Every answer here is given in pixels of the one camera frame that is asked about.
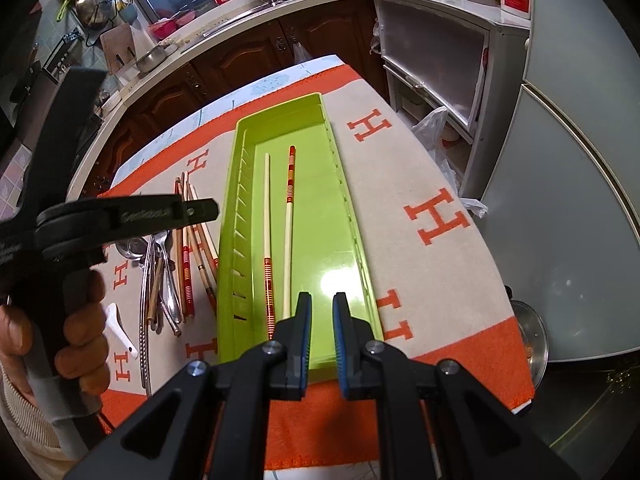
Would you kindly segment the person's left hand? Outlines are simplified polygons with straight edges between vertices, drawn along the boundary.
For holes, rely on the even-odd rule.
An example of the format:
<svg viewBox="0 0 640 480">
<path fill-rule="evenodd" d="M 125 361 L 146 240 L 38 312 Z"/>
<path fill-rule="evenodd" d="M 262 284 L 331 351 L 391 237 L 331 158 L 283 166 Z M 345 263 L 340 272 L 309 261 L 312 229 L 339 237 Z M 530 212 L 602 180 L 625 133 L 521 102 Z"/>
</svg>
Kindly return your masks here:
<svg viewBox="0 0 640 480">
<path fill-rule="evenodd" d="M 63 325 L 66 346 L 54 358 L 58 374 L 79 382 L 81 391 L 100 396 L 110 385 L 108 343 L 103 335 L 106 316 L 102 307 L 105 284 L 97 270 L 77 272 L 64 285 L 68 313 Z M 30 404 L 36 398 L 27 380 L 23 356 L 32 348 L 34 334 L 27 315 L 12 304 L 1 307 L 1 366 L 9 382 Z"/>
</svg>

